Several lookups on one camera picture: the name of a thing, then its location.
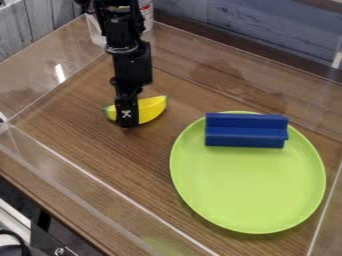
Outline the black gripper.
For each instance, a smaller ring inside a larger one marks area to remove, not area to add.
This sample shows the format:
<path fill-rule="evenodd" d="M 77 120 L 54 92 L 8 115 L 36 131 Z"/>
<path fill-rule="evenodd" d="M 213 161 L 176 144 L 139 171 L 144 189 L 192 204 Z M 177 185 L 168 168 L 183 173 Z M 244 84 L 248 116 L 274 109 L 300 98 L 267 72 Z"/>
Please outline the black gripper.
<path fill-rule="evenodd" d="M 113 71 L 111 83 L 116 90 L 116 122 L 123 128 L 139 125 L 137 97 L 145 85 L 152 83 L 151 45 L 140 41 L 128 52 L 112 55 Z"/>

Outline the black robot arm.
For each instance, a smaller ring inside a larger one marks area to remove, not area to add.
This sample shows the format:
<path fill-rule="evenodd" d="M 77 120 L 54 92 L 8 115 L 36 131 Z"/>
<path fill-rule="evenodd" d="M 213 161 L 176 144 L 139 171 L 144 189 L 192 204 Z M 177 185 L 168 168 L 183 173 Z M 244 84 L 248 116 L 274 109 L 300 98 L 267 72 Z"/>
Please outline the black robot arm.
<path fill-rule="evenodd" d="M 144 17 L 137 0 L 73 0 L 93 14 L 105 37 L 105 52 L 112 56 L 115 75 L 116 123 L 123 128 L 139 125 L 137 95 L 152 83 L 151 45 L 141 39 Z"/>

